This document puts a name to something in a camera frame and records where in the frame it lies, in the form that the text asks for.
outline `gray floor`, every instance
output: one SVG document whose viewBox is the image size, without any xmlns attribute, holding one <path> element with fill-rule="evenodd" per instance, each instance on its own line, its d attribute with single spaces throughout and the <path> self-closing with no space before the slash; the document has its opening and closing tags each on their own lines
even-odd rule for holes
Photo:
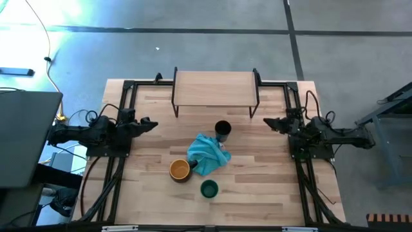
<svg viewBox="0 0 412 232">
<path fill-rule="evenodd" d="M 37 23 L 24 4 L 10 1 L 0 25 Z M 47 24 L 142 28 L 287 29 L 281 0 L 30 1 Z M 290 0 L 297 30 L 412 30 L 412 2 L 404 0 Z M 288 35 L 50 33 L 50 75 L 64 93 L 66 114 L 100 108 L 108 78 L 170 78 L 181 70 L 246 71 L 263 79 L 297 80 Z M 0 66 L 33 68 L 35 77 L 0 75 L 0 86 L 53 91 L 44 75 L 46 38 L 40 30 L 0 30 Z M 337 113 L 335 126 L 377 108 L 376 100 L 412 80 L 412 37 L 298 36 L 307 81 L 315 81 L 321 108 Z M 84 124 L 75 117 L 74 124 Z M 53 149 L 45 148 L 41 160 Z M 412 186 L 385 190 L 379 147 L 343 146 L 338 183 L 347 221 L 365 226 L 367 213 L 411 213 Z"/>
</svg>

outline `wooden platform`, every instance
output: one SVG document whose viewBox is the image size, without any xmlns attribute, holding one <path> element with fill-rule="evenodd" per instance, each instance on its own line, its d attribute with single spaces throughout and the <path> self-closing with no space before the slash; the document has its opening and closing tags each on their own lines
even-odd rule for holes
<svg viewBox="0 0 412 232">
<path fill-rule="evenodd" d="M 108 80 L 103 104 L 118 105 L 122 85 L 123 80 Z M 298 82 L 298 86 L 301 102 L 306 90 L 315 93 L 313 82 Z M 209 106 L 181 108 L 180 116 L 175 118 L 170 103 L 171 87 L 139 87 L 136 118 L 149 116 L 159 122 L 159 126 L 134 140 L 126 160 L 116 223 L 302 226 L 296 170 L 289 158 L 287 137 L 272 131 L 263 122 L 264 117 L 285 116 L 283 91 L 266 87 L 260 88 L 259 94 L 261 102 L 253 119 L 244 107 Z M 116 114 L 112 108 L 105 111 L 110 117 Z M 310 101 L 309 115 L 315 115 L 313 101 Z M 186 157 L 186 150 L 198 133 L 214 135 L 214 124 L 219 120 L 232 124 L 225 143 L 232 160 L 207 177 L 194 175 L 185 184 L 173 182 L 168 174 L 171 161 Z M 102 158 L 91 171 L 85 189 L 86 209 L 102 190 L 106 164 L 107 159 Z M 323 160 L 314 160 L 314 170 L 319 189 L 337 203 L 331 205 L 325 198 L 324 201 L 344 221 L 332 167 Z M 215 198 L 206 199 L 200 193 L 200 184 L 207 179 L 219 185 L 220 192 Z M 312 199 L 309 201 L 312 218 L 315 218 Z M 78 200 L 73 220 L 79 217 Z"/>
<path fill-rule="evenodd" d="M 182 72 L 176 74 L 176 106 L 255 106 L 253 72 Z"/>
</svg>

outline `dark green cup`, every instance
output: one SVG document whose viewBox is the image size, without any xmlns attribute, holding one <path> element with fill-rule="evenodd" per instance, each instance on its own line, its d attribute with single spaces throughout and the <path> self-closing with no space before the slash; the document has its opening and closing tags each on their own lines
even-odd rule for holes
<svg viewBox="0 0 412 232">
<path fill-rule="evenodd" d="M 213 198 L 219 192 L 218 184 L 213 180 L 205 180 L 200 186 L 200 192 L 206 198 Z"/>
</svg>

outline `black cup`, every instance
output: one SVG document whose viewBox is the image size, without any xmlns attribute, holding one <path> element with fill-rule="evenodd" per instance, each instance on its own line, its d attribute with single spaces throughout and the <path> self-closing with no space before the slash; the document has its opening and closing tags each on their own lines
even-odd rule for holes
<svg viewBox="0 0 412 232">
<path fill-rule="evenodd" d="M 214 131 L 216 132 L 216 139 L 219 142 L 225 142 L 229 136 L 232 126 L 227 121 L 219 121 L 214 126 Z"/>
<path fill-rule="evenodd" d="M 170 164 L 169 174 L 177 183 L 184 183 L 192 177 L 192 169 L 197 165 L 197 160 L 188 162 L 184 159 L 178 159 Z"/>
</svg>

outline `blue towel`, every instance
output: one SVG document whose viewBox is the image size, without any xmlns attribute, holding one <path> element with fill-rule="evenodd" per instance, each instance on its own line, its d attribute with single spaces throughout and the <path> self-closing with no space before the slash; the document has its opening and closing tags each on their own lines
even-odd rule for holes
<svg viewBox="0 0 412 232">
<path fill-rule="evenodd" d="M 197 160 L 198 165 L 193 171 L 200 175 L 208 175 L 221 166 L 225 166 L 232 155 L 228 151 L 221 151 L 219 142 L 215 138 L 199 134 L 187 150 L 187 160 Z"/>
</svg>

